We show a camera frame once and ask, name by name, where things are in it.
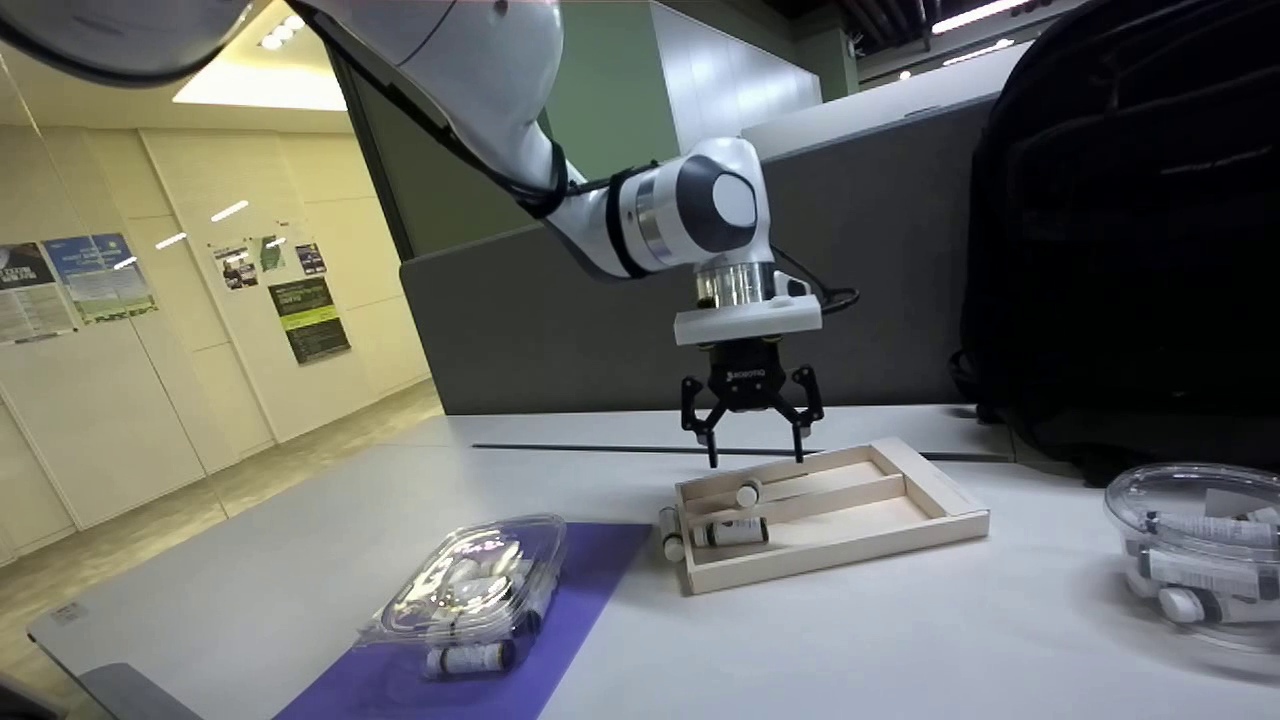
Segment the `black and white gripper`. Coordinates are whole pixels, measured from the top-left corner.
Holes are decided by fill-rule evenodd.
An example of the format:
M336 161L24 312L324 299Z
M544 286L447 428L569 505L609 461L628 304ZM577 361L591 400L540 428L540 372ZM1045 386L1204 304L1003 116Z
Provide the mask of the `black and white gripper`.
M805 400L780 400L787 372L778 340L816 333L826 325L821 297L771 260L708 260L691 281L695 304L673 322L673 333L679 349L703 349L711 372L679 380L679 428L703 443L708 468L722 468L717 426L725 403L778 403L792 428L792 461L805 465L805 438L826 420L826 398L816 370L802 365L792 380ZM695 413L702 391L711 391L708 415Z

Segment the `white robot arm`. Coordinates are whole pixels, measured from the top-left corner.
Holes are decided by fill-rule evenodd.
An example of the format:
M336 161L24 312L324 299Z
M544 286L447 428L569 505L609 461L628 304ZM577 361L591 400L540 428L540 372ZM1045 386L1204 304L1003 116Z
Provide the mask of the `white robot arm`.
M816 372L780 361L785 335L826 325L826 297L771 254L769 179L749 139L591 179L540 126L566 61L559 0L284 5L577 260L612 281L691 276L695 304L673 335L711 372L679 386L683 434L711 442L730 413L771 409L805 438L826 415ZM0 0L0 37L82 79L151 88L204 71L250 17L252 0Z

